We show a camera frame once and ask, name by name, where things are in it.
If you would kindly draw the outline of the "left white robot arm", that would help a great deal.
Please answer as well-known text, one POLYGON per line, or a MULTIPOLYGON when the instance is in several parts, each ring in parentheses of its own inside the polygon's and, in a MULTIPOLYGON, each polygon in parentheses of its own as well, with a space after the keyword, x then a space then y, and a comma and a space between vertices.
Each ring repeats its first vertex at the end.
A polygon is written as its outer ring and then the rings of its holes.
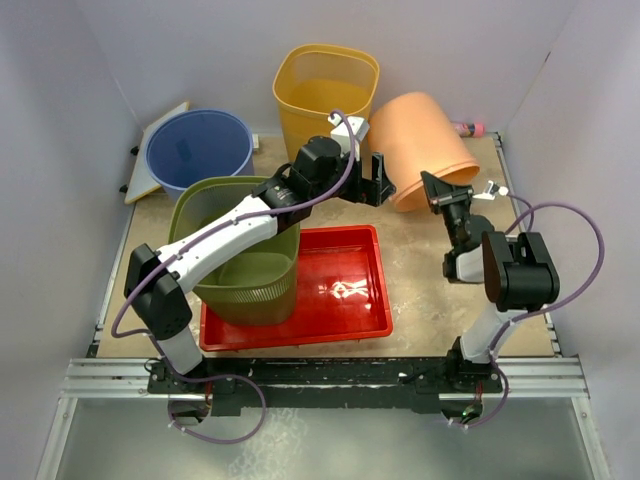
POLYGON ((353 141, 343 148, 332 138, 315 136, 293 162, 281 165, 221 218, 160 249, 142 244, 133 250, 123 307, 143 321, 182 391, 198 390, 206 378, 204 357, 189 330, 187 293, 227 261, 308 218, 321 202, 339 198, 378 207, 394 193, 383 155, 372 154, 371 175, 364 177, 357 146, 353 141))

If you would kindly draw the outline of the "orange round plastic bucket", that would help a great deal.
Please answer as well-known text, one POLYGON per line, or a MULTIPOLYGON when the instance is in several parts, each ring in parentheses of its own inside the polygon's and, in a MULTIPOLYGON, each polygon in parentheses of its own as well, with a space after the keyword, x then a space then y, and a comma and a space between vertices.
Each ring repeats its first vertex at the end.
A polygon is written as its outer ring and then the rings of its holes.
POLYGON ((427 206, 421 173, 468 185, 480 171, 440 105, 424 92, 396 97, 371 116, 368 143, 384 155, 385 171, 396 187, 391 203, 405 213, 427 206))

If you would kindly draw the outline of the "blue round plastic bucket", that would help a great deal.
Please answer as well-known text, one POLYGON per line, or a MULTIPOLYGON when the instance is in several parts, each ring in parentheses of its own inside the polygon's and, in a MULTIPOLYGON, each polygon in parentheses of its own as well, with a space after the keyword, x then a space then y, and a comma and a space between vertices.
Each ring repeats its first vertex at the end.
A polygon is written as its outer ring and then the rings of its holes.
POLYGON ((208 178, 254 174, 252 132, 216 109, 180 113, 164 122, 143 149, 151 177, 172 201, 208 178))

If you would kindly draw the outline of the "yellow mesh waste basket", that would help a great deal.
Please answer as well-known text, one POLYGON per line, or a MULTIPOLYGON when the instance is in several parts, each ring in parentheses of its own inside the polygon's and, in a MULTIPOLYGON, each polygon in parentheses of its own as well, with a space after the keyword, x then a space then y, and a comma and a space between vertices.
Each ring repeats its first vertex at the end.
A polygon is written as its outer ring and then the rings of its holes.
POLYGON ((379 75, 376 59, 360 50, 317 43, 291 50, 272 85, 288 159, 309 138, 329 134, 331 111, 367 118, 379 75))

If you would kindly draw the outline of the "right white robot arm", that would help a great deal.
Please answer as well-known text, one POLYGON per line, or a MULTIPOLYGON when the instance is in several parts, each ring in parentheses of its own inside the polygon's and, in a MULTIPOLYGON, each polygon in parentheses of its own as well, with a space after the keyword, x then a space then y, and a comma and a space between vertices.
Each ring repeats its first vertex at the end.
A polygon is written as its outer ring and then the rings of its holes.
POLYGON ((461 357, 445 366, 446 383, 467 391, 480 379, 477 364, 488 364, 516 327, 516 317, 556 301, 560 280, 538 232, 510 236, 471 212, 474 190, 423 171, 432 213, 443 218, 451 243, 443 275, 451 283, 482 284, 489 305, 459 339, 461 357))

